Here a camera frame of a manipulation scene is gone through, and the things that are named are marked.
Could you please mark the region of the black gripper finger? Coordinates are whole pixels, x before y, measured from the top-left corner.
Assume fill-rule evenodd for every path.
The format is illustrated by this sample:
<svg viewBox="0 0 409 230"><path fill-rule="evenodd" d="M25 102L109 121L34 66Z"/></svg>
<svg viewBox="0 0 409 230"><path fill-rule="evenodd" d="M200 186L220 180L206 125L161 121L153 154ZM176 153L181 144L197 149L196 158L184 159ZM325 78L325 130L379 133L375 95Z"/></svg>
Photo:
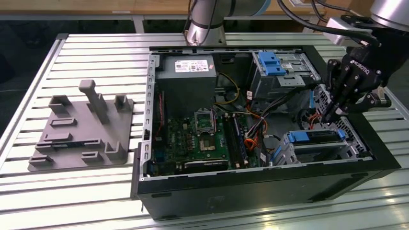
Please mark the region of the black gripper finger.
<svg viewBox="0 0 409 230"><path fill-rule="evenodd" d="M347 81L351 67L350 58L342 60L330 59L328 61L328 75L324 79L330 102L324 112L322 122L334 122L341 115L346 115L350 108Z"/></svg>
<svg viewBox="0 0 409 230"><path fill-rule="evenodd" d="M346 115L363 113L375 107L390 107L378 74L342 71L334 79L334 113Z"/></svg>

